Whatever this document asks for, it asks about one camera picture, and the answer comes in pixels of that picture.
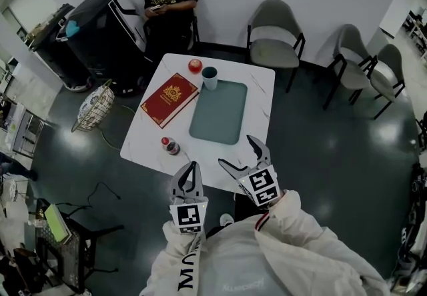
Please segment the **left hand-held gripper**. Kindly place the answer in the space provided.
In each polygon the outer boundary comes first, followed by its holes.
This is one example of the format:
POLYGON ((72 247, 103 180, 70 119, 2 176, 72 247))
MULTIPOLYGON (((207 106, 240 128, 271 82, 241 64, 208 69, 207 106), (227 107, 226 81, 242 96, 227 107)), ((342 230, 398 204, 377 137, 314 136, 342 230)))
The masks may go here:
POLYGON ((209 199, 203 196, 201 169, 196 161, 185 164, 171 179, 171 213, 180 234, 201 233, 209 199), (188 193, 191 197, 182 197, 188 193))

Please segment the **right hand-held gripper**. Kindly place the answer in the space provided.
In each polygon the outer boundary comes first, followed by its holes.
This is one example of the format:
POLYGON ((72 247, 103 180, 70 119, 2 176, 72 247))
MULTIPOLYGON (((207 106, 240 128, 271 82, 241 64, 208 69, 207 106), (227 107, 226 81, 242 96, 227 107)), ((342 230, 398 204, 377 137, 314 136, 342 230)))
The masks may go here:
POLYGON ((225 159, 218 159, 220 166, 233 178, 243 192, 258 207, 263 207, 280 197, 278 176, 273 165, 270 165, 270 150, 257 137, 246 135, 249 144, 257 156, 257 168, 250 173, 250 167, 242 168, 232 165, 225 159))

